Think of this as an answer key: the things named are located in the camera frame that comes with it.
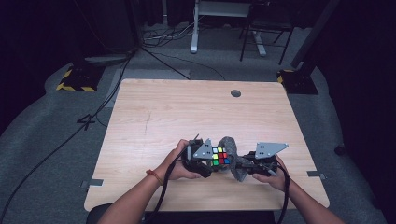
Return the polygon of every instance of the wooden table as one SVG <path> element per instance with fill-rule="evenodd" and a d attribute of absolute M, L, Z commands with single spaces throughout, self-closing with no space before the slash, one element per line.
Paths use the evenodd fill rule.
<path fill-rule="evenodd" d="M 241 92 L 231 96 L 232 90 Z M 200 134 L 212 145 L 224 136 L 235 139 L 238 155 L 257 142 L 288 143 L 278 153 L 291 178 L 325 206 L 329 200 L 316 171 L 288 97 L 278 83 L 124 79 L 120 86 L 92 179 L 85 209 L 115 202 L 156 168 L 179 139 Z M 152 211 L 159 188 L 148 204 Z M 161 211 L 276 210 L 284 193 L 248 175 L 237 182 L 230 172 L 209 178 L 170 181 Z"/>

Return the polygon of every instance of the black curtain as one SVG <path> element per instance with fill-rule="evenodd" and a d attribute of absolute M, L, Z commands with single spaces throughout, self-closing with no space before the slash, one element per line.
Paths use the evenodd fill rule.
<path fill-rule="evenodd" d="M 396 223 L 394 8 L 394 1 L 340 1 L 304 58 L 326 78 L 347 155 L 388 223 Z"/>
<path fill-rule="evenodd" d="M 141 3 L 143 9 L 143 21 L 152 26 L 156 23 L 163 24 L 163 1 L 162 0 L 143 0 Z"/>
<path fill-rule="evenodd" d="M 295 26 L 300 28 L 314 27 L 319 16 L 330 0 L 290 0 L 298 12 Z"/>
<path fill-rule="evenodd" d="M 177 26 L 181 22 L 194 21 L 194 0 L 166 0 L 166 11 L 169 26 Z"/>

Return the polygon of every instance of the wristband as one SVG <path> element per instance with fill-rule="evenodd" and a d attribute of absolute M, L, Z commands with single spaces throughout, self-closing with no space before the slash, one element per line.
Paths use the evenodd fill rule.
<path fill-rule="evenodd" d="M 163 186 L 163 181 L 160 179 L 160 177 L 159 177 L 154 171 L 152 171 L 152 170 L 147 170 L 147 171 L 146 171 L 146 174 L 147 174 L 147 175 L 154 175 L 155 178 L 158 179 L 158 182 L 160 182 L 160 186 Z"/>

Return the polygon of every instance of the colored cube sticker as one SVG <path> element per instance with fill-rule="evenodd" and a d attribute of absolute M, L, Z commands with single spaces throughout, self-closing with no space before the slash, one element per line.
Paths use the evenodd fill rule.
<path fill-rule="evenodd" d="M 220 166 L 220 165 L 228 165 L 230 164 L 230 160 L 227 156 L 227 151 L 224 147 L 212 147 L 213 156 L 212 156 L 212 165 Z"/>

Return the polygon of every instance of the controller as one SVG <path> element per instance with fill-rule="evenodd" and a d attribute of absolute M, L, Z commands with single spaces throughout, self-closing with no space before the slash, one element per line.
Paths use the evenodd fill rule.
<path fill-rule="evenodd" d="M 181 160 L 186 170 L 200 174 L 204 178 L 210 177 L 213 169 L 207 165 L 212 161 L 213 149 L 210 139 L 190 140 L 181 154 Z"/>
<path fill-rule="evenodd" d="M 251 163 L 237 162 L 236 169 L 243 169 L 249 175 L 277 175 L 277 159 L 276 153 L 285 149 L 289 145 L 286 143 L 258 143 L 256 151 L 250 151 L 242 158 L 251 161 Z"/>

